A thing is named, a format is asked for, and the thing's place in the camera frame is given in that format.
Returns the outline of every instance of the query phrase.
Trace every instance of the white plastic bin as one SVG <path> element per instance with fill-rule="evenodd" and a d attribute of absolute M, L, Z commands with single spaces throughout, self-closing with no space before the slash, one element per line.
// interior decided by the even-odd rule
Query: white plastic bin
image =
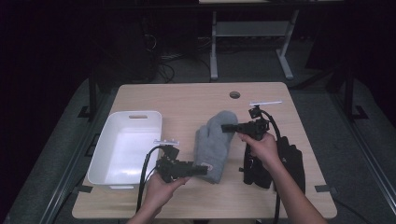
<path fill-rule="evenodd" d="M 163 118 L 157 111 L 121 111 L 105 123 L 93 153 L 88 180 L 111 189 L 133 189 L 140 182 L 149 151 L 161 140 Z M 158 149 L 150 157 L 148 171 L 155 167 Z"/>

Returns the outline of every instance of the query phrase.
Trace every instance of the floor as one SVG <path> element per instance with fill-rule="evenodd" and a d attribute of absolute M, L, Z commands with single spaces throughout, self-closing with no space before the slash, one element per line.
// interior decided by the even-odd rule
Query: floor
<path fill-rule="evenodd" d="M 224 40 L 223 50 L 219 51 L 218 56 L 219 79 L 216 82 L 278 81 L 292 87 L 320 72 L 304 68 L 312 47 L 310 40 L 293 40 L 290 44 L 287 58 L 295 75 L 293 80 L 285 79 L 276 58 L 275 49 L 280 46 L 282 39 L 259 40 L 259 48 L 250 46 L 249 41 L 252 40 L 239 39 L 237 44 L 230 44 Z M 194 57 L 174 58 L 175 53 L 163 55 L 165 65 L 159 66 L 161 72 L 151 83 L 213 81 L 209 75 L 207 49 Z M 396 158 L 395 129 L 375 105 L 368 89 L 358 80 L 355 81 L 354 106 L 361 106 L 368 119 L 357 119 L 352 123 L 347 120 L 340 106 L 343 91 L 331 94 L 325 90 L 329 77 L 303 90 L 290 90 L 320 169 L 332 188 L 338 214 L 329 223 L 396 223 L 395 211 L 389 206 L 384 189 L 378 185 L 362 149 L 364 146 L 355 134 L 355 129 L 358 129 L 389 182 L 396 186 L 396 166 L 393 163 Z M 89 104 L 88 80 L 81 83 L 5 223 L 90 224 L 126 221 L 76 219 L 71 213 L 77 198 L 75 186 L 86 174 L 91 161 L 91 157 L 86 156 L 91 153 L 90 143 L 101 132 L 116 93 L 117 87 L 106 93 L 98 93 L 98 113 L 88 122 L 87 118 L 78 117 L 81 108 Z"/>

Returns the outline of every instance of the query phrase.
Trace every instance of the table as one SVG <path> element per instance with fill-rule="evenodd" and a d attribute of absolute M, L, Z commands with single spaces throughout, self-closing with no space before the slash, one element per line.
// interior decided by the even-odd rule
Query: table
<path fill-rule="evenodd" d="M 230 97 L 238 91 L 240 97 Z M 121 86 L 110 114 L 127 110 L 156 110 L 163 115 L 163 139 L 180 141 L 178 159 L 193 161 L 195 132 L 221 110 L 233 111 L 239 122 L 251 120 L 250 101 L 278 101 L 282 104 L 262 105 L 273 116 L 282 135 L 303 152 L 306 176 L 306 196 L 326 218 L 336 216 L 329 192 L 316 192 L 315 186 L 326 185 L 318 162 L 309 144 L 303 124 L 285 84 L 205 83 L 205 84 L 147 84 Z M 212 185 L 192 178 L 180 187 L 163 207 L 157 218 L 264 218 L 273 217 L 276 194 L 243 183 L 245 143 L 235 135 L 228 161 L 219 184 Z M 91 184 L 91 193 L 80 192 L 73 208 L 76 218 L 128 218 L 134 214 L 138 189 L 106 189 Z M 286 217 L 281 205 L 280 217 Z"/>

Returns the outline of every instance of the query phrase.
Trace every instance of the gray mitten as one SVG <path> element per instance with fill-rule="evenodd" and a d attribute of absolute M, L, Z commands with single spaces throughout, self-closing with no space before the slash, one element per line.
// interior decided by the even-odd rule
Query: gray mitten
<path fill-rule="evenodd" d="M 218 184 L 228 158 L 233 133 L 224 133 L 222 124 L 237 124 L 238 119 L 231 111 L 221 111 L 197 131 L 195 136 L 194 162 L 208 166 L 202 179 Z"/>

